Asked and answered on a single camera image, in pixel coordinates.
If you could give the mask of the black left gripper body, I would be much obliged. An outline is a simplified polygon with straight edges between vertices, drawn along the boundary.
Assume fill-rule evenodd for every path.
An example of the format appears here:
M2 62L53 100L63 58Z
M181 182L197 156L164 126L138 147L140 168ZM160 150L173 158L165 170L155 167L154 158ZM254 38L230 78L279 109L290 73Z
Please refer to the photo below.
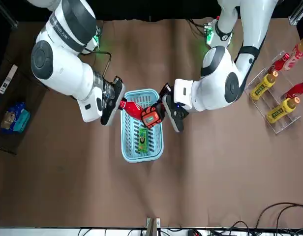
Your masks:
M159 96L174 130L178 133L183 132L183 120L188 116L188 112L182 105L174 102L174 87L166 83Z

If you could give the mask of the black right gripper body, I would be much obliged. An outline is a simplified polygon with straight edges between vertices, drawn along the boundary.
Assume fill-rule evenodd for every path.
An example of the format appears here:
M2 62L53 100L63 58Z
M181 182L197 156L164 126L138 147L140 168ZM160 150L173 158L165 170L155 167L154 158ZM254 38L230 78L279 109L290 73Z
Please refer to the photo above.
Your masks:
M100 119L102 125L107 126L112 123L124 94L125 85L119 76L116 76L112 82L104 80L103 113Z

